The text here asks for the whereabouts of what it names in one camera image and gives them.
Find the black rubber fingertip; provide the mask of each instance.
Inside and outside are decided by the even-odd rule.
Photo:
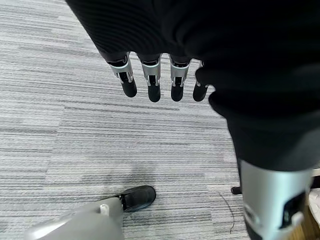
[[[171,86],[171,98],[175,102],[179,102],[184,96],[183,86]]]
[[[239,195],[239,194],[242,194],[242,189],[240,186],[234,186],[231,188],[231,193],[233,195]]]
[[[135,212],[150,206],[156,199],[156,190],[152,186],[143,185],[130,188],[121,193],[124,197],[125,212]]]
[[[124,82],[121,84],[124,94],[127,95],[129,98],[133,98],[137,94],[137,86],[135,80],[132,82]]]
[[[156,103],[160,100],[161,92],[160,92],[160,85],[151,85],[148,86],[148,96],[151,102]]]
[[[193,99],[196,102],[201,102],[206,97],[207,90],[207,87],[202,85],[198,86],[197,84],[195,84],[193,89]]]

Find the striped carpet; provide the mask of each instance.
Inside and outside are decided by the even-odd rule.
[[[0,29],[1,240],[144,184],[157,199],[125,215],[126,239],[248,239],[226,122],[192,98],[197,61],[173,102],[164,54],[152,103],[137,56],[131,99],[62,0],[2,0]]]

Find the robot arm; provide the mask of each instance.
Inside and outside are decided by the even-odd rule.
[[[196,73],[199,82],[215,86],[209,102],[227,120],[252,240],[284,239],[303,220],[320,158],[320,81],[313,70],[231,75],[204,64]]]
[[[108,56],[138,53],[152,102],[160,63],[144,57],[201,60],[193,97],[216,89],[209,102],[232,136],[250,237],[279,240],[302,220],[320,156],[319,1],[66,1],[129,97],[132,69]],[[175,101],[188,61],[171,58]]]

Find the robotic hand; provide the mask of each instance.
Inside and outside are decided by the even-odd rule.
[[[148,185],[122,191],[41,222],[24,233],[24,240],[123,240],[125,212],[150,206],[156,191]]]
[[[226,118],[252,240],[281,240],[299,224],[320,156],[319,1],[66,0],[124,93],[141,60],[157,102],[160,57],[170,54],[171,97],[183,97],[191,58],[193,97]]]

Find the black fabric sleeve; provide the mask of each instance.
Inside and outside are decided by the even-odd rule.
[[[316,70],[313,73],[318,78],[299,76],[300,89],[293,74],[282,76],[279,85],[287,81],[287,87],[274,84],[269,89],[245,85],[268,78],[272,82],[271,75],[235,77],[207,66],[199,69],[196,77],[215,86],[209,103],[226,118],[238,159],[264,169],[298,171],[312,168],[320,160],[320,72],[316,74]]]

